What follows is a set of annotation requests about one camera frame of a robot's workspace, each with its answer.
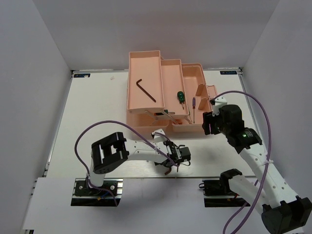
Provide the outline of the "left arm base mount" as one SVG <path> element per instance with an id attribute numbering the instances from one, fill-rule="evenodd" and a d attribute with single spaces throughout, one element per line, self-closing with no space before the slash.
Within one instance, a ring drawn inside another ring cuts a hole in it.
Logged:
<path id="1" fill-rule="evenodd" d="M 77 207 L 115 207 L 120 203 L 123 189 L 123 179 L 106 179 L 102 188 L 109 190 L 103 191 L 91 188 L 86 179 L 76 178 L 72 193 L 71 206 Z"/>

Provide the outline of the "thick brown hex key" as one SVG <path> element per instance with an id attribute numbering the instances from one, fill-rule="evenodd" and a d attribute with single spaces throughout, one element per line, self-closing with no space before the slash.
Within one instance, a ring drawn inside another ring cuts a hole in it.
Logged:
<path id="1" fill-rule="evenodd" d="M 148 96 L 153 102 L 156 102 L 156 99 L 140 85 L 141 82 L 142 82 L 142 79 L 139 79 L 139 80 L 136 81 L 137 87 L 138 87 L 146 96 Z"/>

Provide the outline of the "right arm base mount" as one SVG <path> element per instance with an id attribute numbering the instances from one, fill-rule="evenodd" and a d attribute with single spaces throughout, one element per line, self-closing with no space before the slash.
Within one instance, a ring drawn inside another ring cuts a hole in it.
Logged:
<path id="1" fill-rule="evenodd" d="M 241 196 L 226 190 L 219 179 L 204 179 L 198 187 L 203 191 L 205 208 L 242 207 L 246 202 Z"/>

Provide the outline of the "blue red handled screwdriver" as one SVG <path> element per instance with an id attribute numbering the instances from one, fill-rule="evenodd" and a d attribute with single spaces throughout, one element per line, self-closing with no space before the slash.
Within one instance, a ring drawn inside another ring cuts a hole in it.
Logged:
<path id="1" fill-rule="evenodd" d="M 196 107 L 196 98 L 192 99 L 192 109 L 193 109 L 193 124 L 195 124 L 195 107 Z"/>

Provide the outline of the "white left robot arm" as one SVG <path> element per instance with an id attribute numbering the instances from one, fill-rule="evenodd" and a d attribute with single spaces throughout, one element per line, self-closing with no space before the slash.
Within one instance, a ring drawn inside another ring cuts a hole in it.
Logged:
<path id="1" fill-rule="evenodd" d="M 166 168 L 190 162 L 189 148 L 170 141 L 162 129 L 152 132 L 152 137 L 154 141 L 146 143 L 126 139 L 122 132 L 116 132 L 93 143 L 86 189 L 91 194 L 99 194 L 103 189 L 105 175 L 126 161 L 151 161 L 156 166 Z"/>

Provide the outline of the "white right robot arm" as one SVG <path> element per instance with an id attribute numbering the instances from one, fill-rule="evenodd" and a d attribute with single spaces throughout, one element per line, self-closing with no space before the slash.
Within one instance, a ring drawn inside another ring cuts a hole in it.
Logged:
<path id="1" fill-rule="evenodd" d="M 284 234 L 305 226 L 312 211 L 311 201 L 307 197 L 300 198 L 273 161 L 267 159 L 260 136 L 254 129 L 245 127 L 237 105 L 224 105 L 216 112 L 205 112 L 202 128 L 206 135 L 223 134 L 260 183 L 255 186 L 238 169 L 230 169 L 220 174 L 218 184 L 205 185 L 207 195 L 236 193 L 249 204 L 255 202 L 255 209 L 271 234 Z"/>

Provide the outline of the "green stubby screwdriver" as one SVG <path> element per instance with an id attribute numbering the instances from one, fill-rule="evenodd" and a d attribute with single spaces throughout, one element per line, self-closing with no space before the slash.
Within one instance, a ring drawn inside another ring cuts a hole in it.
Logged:
<path id="1" fill-rule="evenodd" d="M 182 109 L 184 109 L 184 103 L 185 103 L 185 95 L 184 95 L 184 93 L 182 91 L 178 91 L 177 92 L 177 98 L 178 98 L 179 103 L 182 106 Z"/>

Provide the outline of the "long brown hex key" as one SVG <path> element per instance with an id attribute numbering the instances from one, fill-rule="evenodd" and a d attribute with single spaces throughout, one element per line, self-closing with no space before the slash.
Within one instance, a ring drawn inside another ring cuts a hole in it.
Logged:
<path id="1" fill-rule="evenodd" d="M 164 173 L 164 175 L 166 176 L 166 175 L 168 175 L 170 172 L 171 172 L 171 168 L 169 168 L 165 173 Z"/>

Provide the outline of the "black green slim screwdriver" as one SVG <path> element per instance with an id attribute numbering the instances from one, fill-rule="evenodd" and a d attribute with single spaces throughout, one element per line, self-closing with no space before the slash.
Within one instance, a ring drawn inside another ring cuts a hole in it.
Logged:
<path id="1" fill-rule="evenodd" d="M 175 115 L 176 114 L 175 112 L 169 112 L 168 110 L 164 110 L 163 112 L 154 113 L 154 115 L 155 116 L 162 116 L 162 115 L 164 115 L 164 113 L 167 115 Z"/>

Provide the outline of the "pink plastic toolbox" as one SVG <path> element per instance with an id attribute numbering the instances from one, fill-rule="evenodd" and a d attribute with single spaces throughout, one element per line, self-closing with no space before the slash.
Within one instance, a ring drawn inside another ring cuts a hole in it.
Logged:
<path id="1" fill-rule="evenodd" d="M 156 102 L 137 87 L 139 79 L 142 79 L 140 85 Z M 178 91 L 185 95 L 184 109 L 178 101 Z M 159 128 L 175 133 L 202 132 L 203 113 L 212 110 L 209 101 L 216 94 L 215 86 L 207 85 L 199 63 L 163 59 L 160 51 L 129 53 L 126 122 L 139 133 L 150 133 Z M 193 97 L 196 98 L 195 124 Z M 164 110 L 175 112 L 175 115 L 154 115 Z"/>

